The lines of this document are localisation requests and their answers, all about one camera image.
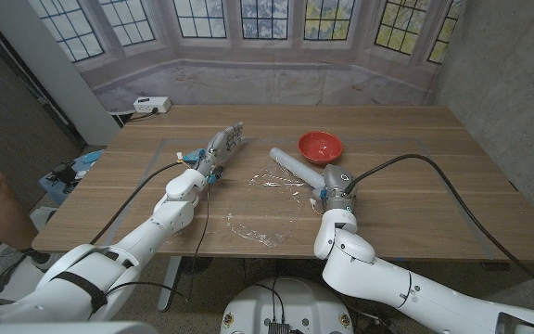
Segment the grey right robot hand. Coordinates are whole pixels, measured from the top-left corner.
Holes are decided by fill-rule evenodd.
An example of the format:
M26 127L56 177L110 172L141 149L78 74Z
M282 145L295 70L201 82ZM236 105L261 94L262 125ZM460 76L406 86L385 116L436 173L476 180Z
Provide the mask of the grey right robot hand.
M324 168L323 178L324 188L318 192L318 196L324 211L342 209L352 212L355 191L351 190L350 193L347 193L345 189L354 180L354 176L340 166L327 164Z

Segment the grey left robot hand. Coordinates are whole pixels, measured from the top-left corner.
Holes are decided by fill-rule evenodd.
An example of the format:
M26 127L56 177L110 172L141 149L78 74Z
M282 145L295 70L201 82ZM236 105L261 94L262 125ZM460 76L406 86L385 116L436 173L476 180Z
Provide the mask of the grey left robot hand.
M216 169L223 168L228 159L234 155L236 147L244 140L243 127L243 122L237 122L216 134L209 141L194 169L207 179L215 175Z

